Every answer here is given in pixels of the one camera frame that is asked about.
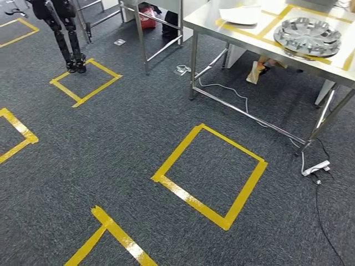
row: humanoid robot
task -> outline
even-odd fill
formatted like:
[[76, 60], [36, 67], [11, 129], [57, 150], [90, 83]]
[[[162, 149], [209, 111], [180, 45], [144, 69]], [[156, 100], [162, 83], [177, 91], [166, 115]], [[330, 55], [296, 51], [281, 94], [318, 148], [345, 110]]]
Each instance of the humanoid robot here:
[[[74, 22], [76, 12], [74, 7], [69, 0], [26, 0], [32, 5], [33, 13], [38, 19], [42, 19], [54, 31], [54, 36], [60, 49], [63, 57], [66, 63], [66, 69], [69, 73], [86, 72], [85, 55], [82, 54], [80, 46], [76, 36], [76, 27]], [[26, 17], [23, 11], [18, 8], [13, 9], [14, 13], [21, 13], [23, 16]], [[69, 40], [72, 46], [73, 53], [70, 53], [64, 39], [64, 35], [61, 32], [60, 21], [68, 31]]]

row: stainless steel table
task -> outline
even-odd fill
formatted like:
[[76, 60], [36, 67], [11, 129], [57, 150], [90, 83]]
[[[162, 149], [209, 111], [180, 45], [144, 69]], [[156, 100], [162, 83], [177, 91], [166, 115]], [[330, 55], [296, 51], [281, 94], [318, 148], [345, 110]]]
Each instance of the stainless steel table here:
[[[318, 6], [301, 0], [269, 0], [264, 2], [262, 7], [262, 16], [271, 16], [269, 23], [261, 24], [255, 27], [241, 27], [235, 24], [224, 22], [221, 19], [218, 10], [218, 2], [213, 0], [206, 3], [184, 19], [184, 25], [193, 30], [193, 38], [191, 54], [191, 86], [190, 100], [196, 96], [196, 92], [218, 101], [223, 105], [230, 107], [235, 111], [248, 116], [262, 125], [274, 129], [279, 133], [287, 136], [301, 144], [297, 152], [298, 155], [314, 141], [320, 132], [335, 118], [341, 109], [355, 95], [355, 44], [353, 33], [355, 32], [355, 14], [347, 12], [339, 8], [324, 10], [324, 7]], [[282, 21], [289, 18], [312, 16], [327, 21], [329, 24], [341, 31], [343, 35], [343, 46], [341, 51], [334, 57], [312, 58], [301, 57], [294, 53], [286, 51], [273, 39], [273, 30]], [[198, 35], [205, 34], [214, 38], [227, 42], [226, 48], [211, 64], [200, 73], [196, 73], [196, 62], [198, 49]], [[227, 101], [207, 93], [196, 86], [196, 81], [202, 75], [211, 69], [217, 61], [223, 58], [223, 66], [227, 60], [227, 53], [230, 44], [250, 50], [255, 53], [265, 55], [269, 58], [278, 60], [282, 63], [292, 65], [296, 68], [303, 69], [310, 74], [321, 76], [328, 80], [335, 82], [326, 99], [326, 104], [322, 107], [320, 114], [316, 120], [314, 129], [307, 139], [303, 140], [292, 135], [278, 126], [264, 121], [261, 118], [249, 114], [236, 106], [229, 104]], [[339, 85], [352, 88], [341, 102], [328, 113], [329, 106]]]

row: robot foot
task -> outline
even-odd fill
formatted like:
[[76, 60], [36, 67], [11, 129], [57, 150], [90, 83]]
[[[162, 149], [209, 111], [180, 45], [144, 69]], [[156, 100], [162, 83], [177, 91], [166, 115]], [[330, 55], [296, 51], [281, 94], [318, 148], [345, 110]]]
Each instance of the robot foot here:
[[73, 54], [70, 55], [70, 61], [66, 62], [66, 70], [68, 70], [69, 73], [75, 73], [78, 70], [78, 67], [74, 62], [74, 57], [73, 57]]
[[85, 66], [86, 56], [85, 54], [82, 54], [82, 59], [80, 61], [76, 62], [76, 68], [78, 69], [78, 73], [85, 73], [86, 66]]
[[66, 63], [66, 70], [69, 73], [75, 73], [78, 70], [78, 68], [74, 64], [74, 62], [72, 61]]

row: power strip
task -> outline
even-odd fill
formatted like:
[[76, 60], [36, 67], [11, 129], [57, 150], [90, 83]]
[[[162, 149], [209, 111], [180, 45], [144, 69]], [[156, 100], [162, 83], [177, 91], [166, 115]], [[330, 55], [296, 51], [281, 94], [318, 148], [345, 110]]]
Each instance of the power strip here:
[[321, 162], [318, 165], [307, 169], [307, 170], [304, 171], [302, 174], [303, 174], [303, 176], [309, 176], [311, 173], [314, 173], [314, 172], [320, 170], [320, 169], [324, 169], [325, 171], [329, 171], [329, 170], [330, 170], [330, 168], [329, 167], [329, 164], [330, 164], [330, 162], [328, 161], [328, 160], [324, 161], [324, 162]]

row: robot leg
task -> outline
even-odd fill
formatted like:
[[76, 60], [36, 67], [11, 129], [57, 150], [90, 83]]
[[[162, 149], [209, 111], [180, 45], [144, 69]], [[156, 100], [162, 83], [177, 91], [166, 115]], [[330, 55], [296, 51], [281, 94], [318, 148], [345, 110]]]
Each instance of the robot leg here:
[[69, 40], [73, 49], [73, 58], [76, 61], [78, 72], [85, 73], [86, 72], [85, 60], [86, 56], [82, 54], [80, 51], [80, 45], [76, 35], [76, 27], [73, 20], [76, 17], [76, 13], [72, 4], [68, 0], [52, 0], [53, 4], [57, 11], [59, 18], [64, 24], [65, 28], [68, 31]]
[[32, 9], [34, 14], [38, 19], [42, 19], [45, 23], [54, 31], [54, 36], [57, 42], [57, 45], [60, 49], [61, 54], [66, 63], [66, 68], [69, 73], [73, 73], [76, 71], [76, 67], [73, 61], [70, 53], [65, 42], [64, 36], [61, 32], [61, 26], [57, 19], [57, 14], [51, 10], [50, 6], [48, 6], [47, 3], [45, 3], [43, 0], [32, 0]]

